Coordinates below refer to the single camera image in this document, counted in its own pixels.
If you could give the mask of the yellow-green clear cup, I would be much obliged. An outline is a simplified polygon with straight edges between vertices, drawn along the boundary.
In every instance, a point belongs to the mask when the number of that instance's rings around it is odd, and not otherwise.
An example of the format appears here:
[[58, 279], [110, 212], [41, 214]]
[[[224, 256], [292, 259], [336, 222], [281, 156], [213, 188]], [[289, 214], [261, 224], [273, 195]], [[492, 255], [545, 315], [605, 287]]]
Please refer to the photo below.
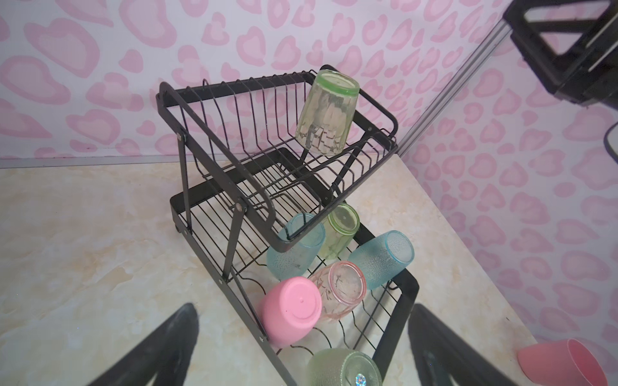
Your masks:
[[324, 260], [339, 257], [349, 246], [360, 225], [360, 217], [351, 205], [338, 205], [323, 221], [326, 239], [318, 256]]

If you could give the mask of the yellow-green cup front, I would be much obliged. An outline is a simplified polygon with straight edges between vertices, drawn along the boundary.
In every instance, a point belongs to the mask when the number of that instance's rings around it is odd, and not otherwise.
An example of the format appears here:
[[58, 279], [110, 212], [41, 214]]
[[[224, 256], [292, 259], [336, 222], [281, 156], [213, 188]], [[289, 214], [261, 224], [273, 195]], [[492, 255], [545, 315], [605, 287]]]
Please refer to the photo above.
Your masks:
[[330, 348], [317, 352], [309, 360], [302, 385], [382, 385], [382, 376], [365, 353]]

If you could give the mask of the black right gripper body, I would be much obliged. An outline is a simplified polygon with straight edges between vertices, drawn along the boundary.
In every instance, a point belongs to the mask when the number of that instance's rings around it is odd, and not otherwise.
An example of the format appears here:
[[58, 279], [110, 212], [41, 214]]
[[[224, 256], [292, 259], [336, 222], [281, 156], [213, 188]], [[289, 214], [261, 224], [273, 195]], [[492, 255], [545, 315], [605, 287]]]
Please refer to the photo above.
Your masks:
[[554, 95], [571, 103], [600, 103], [617, 109], [617, 10], [595, 19], [560, 20], [558, 33], [579, 38], [559, 57], [559, 84]]

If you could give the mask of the teal clear cup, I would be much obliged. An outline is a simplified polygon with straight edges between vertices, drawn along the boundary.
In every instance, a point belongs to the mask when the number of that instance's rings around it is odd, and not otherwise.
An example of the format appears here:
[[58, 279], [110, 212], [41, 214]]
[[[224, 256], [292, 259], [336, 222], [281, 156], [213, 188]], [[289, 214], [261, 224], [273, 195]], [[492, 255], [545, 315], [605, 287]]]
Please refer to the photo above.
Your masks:
[[270, 247], [267, 250], [268, 270], [280, 281], [303, 276], [325, 240], [325, 227], [320, 222], [289, 251], [281, 253]]
[[367, 290], [375, 290], [405, 270], [415, 258], [409, 238], [391, 230], [357, 247], [348, 261], [365, 276]]

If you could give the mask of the opaque pink cup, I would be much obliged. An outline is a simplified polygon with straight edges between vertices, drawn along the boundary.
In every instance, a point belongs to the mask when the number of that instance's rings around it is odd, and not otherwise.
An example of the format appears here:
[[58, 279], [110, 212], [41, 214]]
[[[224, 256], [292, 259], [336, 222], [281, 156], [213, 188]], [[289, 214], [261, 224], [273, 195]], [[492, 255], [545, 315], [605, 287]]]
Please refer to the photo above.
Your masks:
[[521, 370], [535, 384], [608, 386], [597, 358], [576, 339], [524, 347], [517, 358]]
[[271, 345], [283, 348], [304, 338], [320, 319], [323, 307], [317, 286], [305, 277], [288, 278], [269, 291], [257, 316]]

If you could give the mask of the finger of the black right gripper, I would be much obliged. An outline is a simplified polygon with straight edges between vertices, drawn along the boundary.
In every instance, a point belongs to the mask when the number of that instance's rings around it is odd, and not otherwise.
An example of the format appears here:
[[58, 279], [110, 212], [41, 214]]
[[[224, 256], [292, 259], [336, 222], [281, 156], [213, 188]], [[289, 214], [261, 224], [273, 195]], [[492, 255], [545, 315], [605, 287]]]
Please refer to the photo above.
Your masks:
[[[576, 1], [514, 1], [503, 15], [512, 29], [511, 40], [550, 94], [554, 94], [559, 84], [559, 56], [578, 40], [579, 35], [558, 33], [554, 23], [560, 20], [530, 21], [526, 14], [542, 7], [576, 4]], [[604, 11], [607, 9], [617, 10], [617, 2], [608, 1]]]

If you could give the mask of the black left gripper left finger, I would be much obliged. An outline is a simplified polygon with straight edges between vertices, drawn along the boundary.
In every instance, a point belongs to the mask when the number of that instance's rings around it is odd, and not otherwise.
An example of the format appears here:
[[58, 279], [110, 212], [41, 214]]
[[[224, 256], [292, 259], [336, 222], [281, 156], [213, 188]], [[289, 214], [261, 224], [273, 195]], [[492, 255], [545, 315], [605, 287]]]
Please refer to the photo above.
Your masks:
[[196, 307], [188, 302], [91, 384], [182, 385], [199, 330]]

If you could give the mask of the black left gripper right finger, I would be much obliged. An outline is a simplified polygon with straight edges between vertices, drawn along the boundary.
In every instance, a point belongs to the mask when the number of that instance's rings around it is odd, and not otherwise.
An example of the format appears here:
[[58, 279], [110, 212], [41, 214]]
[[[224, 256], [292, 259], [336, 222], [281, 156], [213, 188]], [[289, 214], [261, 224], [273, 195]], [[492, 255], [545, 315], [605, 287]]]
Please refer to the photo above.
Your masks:
[[422, 385], [513, 385], [425, 306], [413, 306], [410, 346]]

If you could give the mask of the clear pink plastic cup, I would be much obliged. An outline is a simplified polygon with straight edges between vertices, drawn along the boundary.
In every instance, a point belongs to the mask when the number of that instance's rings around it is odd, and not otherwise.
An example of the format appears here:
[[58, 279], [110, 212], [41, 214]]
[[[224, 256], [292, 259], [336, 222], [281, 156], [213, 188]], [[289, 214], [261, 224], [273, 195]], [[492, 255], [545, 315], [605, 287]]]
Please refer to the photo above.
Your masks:
[[352, 262], [335, 262], [309, 276], [320, 291], [322, 310], [320, 321], [334, 322], [342, 319], [365, 298], [365, 275]]

